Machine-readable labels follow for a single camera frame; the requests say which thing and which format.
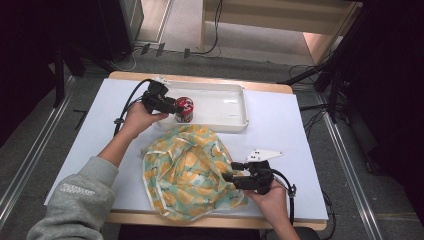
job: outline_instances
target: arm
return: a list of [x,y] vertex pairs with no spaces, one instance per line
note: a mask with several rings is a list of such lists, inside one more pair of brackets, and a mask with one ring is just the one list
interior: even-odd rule
[[272,182],[271,190],[265,195],[254,191],[245,191],[245,194],[259,206],[280,240],[300,239],[288,218],[286,189],[277,181]]
[[27,239],[102,239],[99,232],[115,195],[111,186],[131,141],[168,114],[149,114],[135,103],[121,131],[78,174],[62,180],[47,205],[46,217],[34,225]]

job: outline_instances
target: gray sleeve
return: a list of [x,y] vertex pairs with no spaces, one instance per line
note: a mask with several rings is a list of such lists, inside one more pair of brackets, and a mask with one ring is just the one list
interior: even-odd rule
[[103,239],[99,230],[115,201],[111,186],[117,174],[112,163],[90,158],[78,174],[58,184],[46,217],[31,228],[27,239]]

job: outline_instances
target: white tray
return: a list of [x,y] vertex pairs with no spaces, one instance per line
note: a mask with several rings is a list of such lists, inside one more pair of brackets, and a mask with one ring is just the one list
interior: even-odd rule
[[193,120],[179,123],[174,115],[158,122],[164,129],[188,124],[209,127],[215,132],[240,132],[249,124],[244,88],[237,84],[212,84],[169,81],[167,97],[193,100]]

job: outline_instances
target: yellow patterned cloth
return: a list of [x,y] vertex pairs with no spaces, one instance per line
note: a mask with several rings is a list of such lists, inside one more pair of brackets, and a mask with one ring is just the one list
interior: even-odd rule
[[207,127],[171,129],[144,154],[144,183],[154,209],[172,220],[195,220],[214,209],[245,205],[243,191],[226,182],[231,157]]

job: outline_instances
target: can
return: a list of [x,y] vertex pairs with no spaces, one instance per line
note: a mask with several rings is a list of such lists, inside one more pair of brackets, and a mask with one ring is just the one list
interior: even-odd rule
[[175,101],[175,105],[184,107],[181,113],[175,113],[175,119],[180,123],[189,123],[193,120],[194,103],[188,97],[180,97]]

